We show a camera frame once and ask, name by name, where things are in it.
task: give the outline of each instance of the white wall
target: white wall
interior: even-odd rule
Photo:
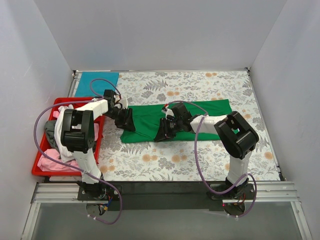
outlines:
[[[0,239],[21,237],[36,184],[33,125],[68,93],[71,76],[36,4],[0,0]]]
[[[286,0],[35,0],[73,70],[243,69]]]
[[[320,239],[320,2],[288,0],[251,68],[280,168]]]

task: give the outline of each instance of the folded blue towel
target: folded blue towel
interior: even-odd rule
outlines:
[[[82,73],[78,88],[75,92],[75,97],[95,97],[94,93],[90,90],[90,82],[93,79],[106,79],[117,86],[119,73],[118,72],[98,72],[98,71],[85,71]],[[103,95],[106,89],[115,90],[113,86],[105,81],[95,81],[92,88],[98,94]]]

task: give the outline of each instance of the folded green cloth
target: folded green cloth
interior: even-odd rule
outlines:
[[[229,100],[217,101],[194,101],[193,103],[207,110],[209,116],[227,115],[232,112]],[[125,144],[153,142],[159,129],[160,118],[164,118],[165,114],[161,111],[164,104],[130,106],[132,108],[132,117],[135,126],[135,132],[123,131],[120,139]],[[185,104],[186,108],[192,115],[204,114],[202,110],[191,104]],[[219,136],[210,133],[200,133],[199,141],[219,140]],[[194,141],[195,134],[190,132],[177,132],[176,137],[169,141]]]

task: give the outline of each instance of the floral pattern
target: floral pattern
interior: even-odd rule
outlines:
[[[121,72],[117,88],[130,105],[165,104],[174,100],[229,99],[257,131],[260,141],[248,171],[260,181],[280,180],[251,82],[246,71]],[[99,168],[107,181],[200,181],[192,141],[121,143],[123,130],[106,119]],[[229,155],[221,141],[199,141],[199,164],[205,179],[224,181]]]

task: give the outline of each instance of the gray cloth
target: gray cloth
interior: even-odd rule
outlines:
[[[47,141],[49,142],[51,148],[56,149],[59,152],[59,148],[57,146],[56,140],[55,140],[55,125],[57,120],[49,120],[46,121],[44,125],[44,132]]]

